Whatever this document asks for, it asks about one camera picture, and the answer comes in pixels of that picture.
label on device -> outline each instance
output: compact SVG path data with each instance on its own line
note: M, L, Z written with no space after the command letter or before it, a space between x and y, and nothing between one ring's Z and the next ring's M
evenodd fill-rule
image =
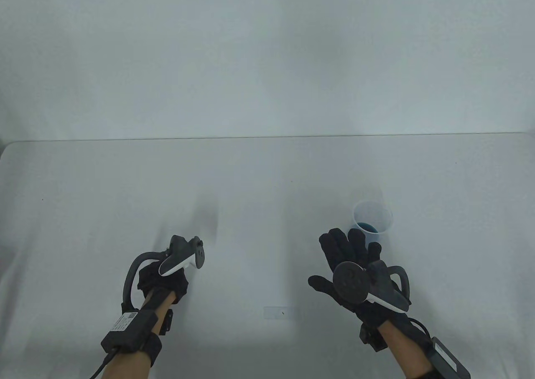
M110 331L124 331L137 314L137 312L126 312L122 314Z
M434 344L435 346L435 350L436 352L438 352L438 354L440 354L440 356L442 358L444 358L444 361L447 362L449 364L449 366L451 366L451 368L453 368L455 371L457 371L457 364L455 362L453 362L453 360L451 358L449 358L449 355L446 354L446 351L444 351L442 349L442 347L440 347L438 344Z

hand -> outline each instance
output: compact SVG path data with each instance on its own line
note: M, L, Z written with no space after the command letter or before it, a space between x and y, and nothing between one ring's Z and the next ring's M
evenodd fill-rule
M161 261L153 262L139 271L138 289L143 291L145 298L155 287L174 291L176 299L173 304L177 304L188 290L188 280L186 280L184 269L182 268L169 276L162 277L158 273L158 268L161 264Z
M366 249L366 237L361 230L351 229L348 236L342 230L336 228L319 237L321 249L325 253L327 262L334 272L338 264L350 261L367 268L368 264L380 259L381 245L370 243ZM344 300L337 293L332 282L321 276L310 276L308 284L320 293L330 295L339 305L354 312L363 323L371 328L377 328L386 320L389 320L396 312L384 308L378 304L365 301L361 304L352 304Z

blue liquid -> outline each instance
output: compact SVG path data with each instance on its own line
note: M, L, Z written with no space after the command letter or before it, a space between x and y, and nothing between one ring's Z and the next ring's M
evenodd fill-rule
M357 224L361 228L363 228L364 230L369 231L370 233L376 233L377 232L376 228L373 227L371 224L361 223L361 222L358 222Z

finger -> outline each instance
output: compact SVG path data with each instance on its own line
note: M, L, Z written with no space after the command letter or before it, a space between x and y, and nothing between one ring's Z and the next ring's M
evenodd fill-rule
M347 310L354 312L354 305L348 303L346 300L340 297L340 295L337 293L336 289L334 288L334 284L332 284L332 282L330 282L326 278L321 277L321 276L310 276L308 278L308 284L315 291L319 291L320 293L330 295L331 298L338 303L338 305L341 305Z
M340 230L339 228L334 228L334 229L329 230L329 234L336 241L336 244L338 245L338 248L340 249L340 251L342 251L342 254L344 255L345 260L355 262L356 261L355 251L353 250L353 247L349 245L349 241L347 240L347 237L344 234L344 232Z
M368 244L368 263L375 262L381 258L381 244L380 243L369 243Z
M344 262L344 255L338 248L336 241L329 234L324 233L319 237L319 244L321 244L321 249L327 258L329 267L334 272L336 266Z
M362 266L367 265L366 235L361 230L353 228L348 234L349 243L355 250L356 261Z

cable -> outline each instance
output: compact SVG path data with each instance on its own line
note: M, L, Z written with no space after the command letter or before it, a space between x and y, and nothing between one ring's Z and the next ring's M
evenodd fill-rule
M422 322L420 322L419 320L416 320L414 318L409 318L409 320L412 322L412 323L416 323L416 325L422 329L422 331L424 331L425 335L429 338L431 338L431 335L429 334L429 331L428 331L428 328L426 328Z
M118 352L118 348L114 348L113 350L111 350L102 361L102 364L99 366L99 369L97 369L97 371L89 379L95 379L101 373L102 369L104 369L104 367L109 364L111 360L113 360L113 357L116 356Z

